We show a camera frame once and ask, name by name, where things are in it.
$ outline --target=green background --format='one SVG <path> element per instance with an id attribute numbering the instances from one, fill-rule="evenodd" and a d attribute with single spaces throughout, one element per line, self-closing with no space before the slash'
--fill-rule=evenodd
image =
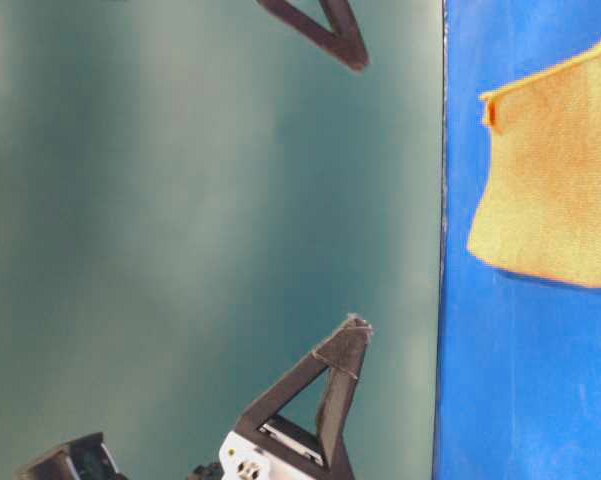
<path id="1" fill-rule="evenodd" d="M 357 476 L 429 477 L 441 7 L 381 3 L 355 75 L 250 0 L 0 0 L 0 478 L 182 479 L 350 311 Z"/>

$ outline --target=yellow cloth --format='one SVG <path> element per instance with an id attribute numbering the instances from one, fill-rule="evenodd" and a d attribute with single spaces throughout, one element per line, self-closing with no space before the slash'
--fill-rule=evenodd
<path id="1" fill-rule="evenodd" d="M 512 272 L 601 287 L 601 43 L 481 99 L 491 171 L 469 251 Z"/>

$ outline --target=orange towel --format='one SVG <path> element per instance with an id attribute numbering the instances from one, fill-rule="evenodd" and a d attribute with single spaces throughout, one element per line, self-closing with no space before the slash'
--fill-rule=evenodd
<path id="1" fill-rule="evenodd" d="M 512 272 L 601 287 L 601 43 L 481 99 L 491 171 L 469 251 Z"/>

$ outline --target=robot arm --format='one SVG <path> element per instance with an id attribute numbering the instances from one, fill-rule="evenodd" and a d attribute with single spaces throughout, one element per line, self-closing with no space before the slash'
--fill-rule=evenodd
<path id="1" fill-rule="evenodd" d="M 369 55 L 348 0 L 320 0 L 331 31 L 287 0 L 258 0 L 258 3 L 351 70 L 361 71 L 369 64 Z"/>
<path id="2" fill-rule="evenodd" d="M 373 329 L 357 315 L 309 351 L 242 413 L 220 448 L 220 462 L 188 480 L 354 480 L 342 432 Z M 328 371 L 314 435 L 279 415 Z M 17 480 L 126 480 L 102 433 L 62 444 L 25 465 Z"/>

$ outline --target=blue surface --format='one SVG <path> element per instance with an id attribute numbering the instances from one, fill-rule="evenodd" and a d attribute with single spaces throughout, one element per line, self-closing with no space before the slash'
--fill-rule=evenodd
<path id="1" fill-rule="evenodd" d="M 480 93 L 601 40 L 601 1 L 448 0 L 448 237 L 437 479 L 601 478 L 601 291 L 466 249 L 489 168 Z"/>

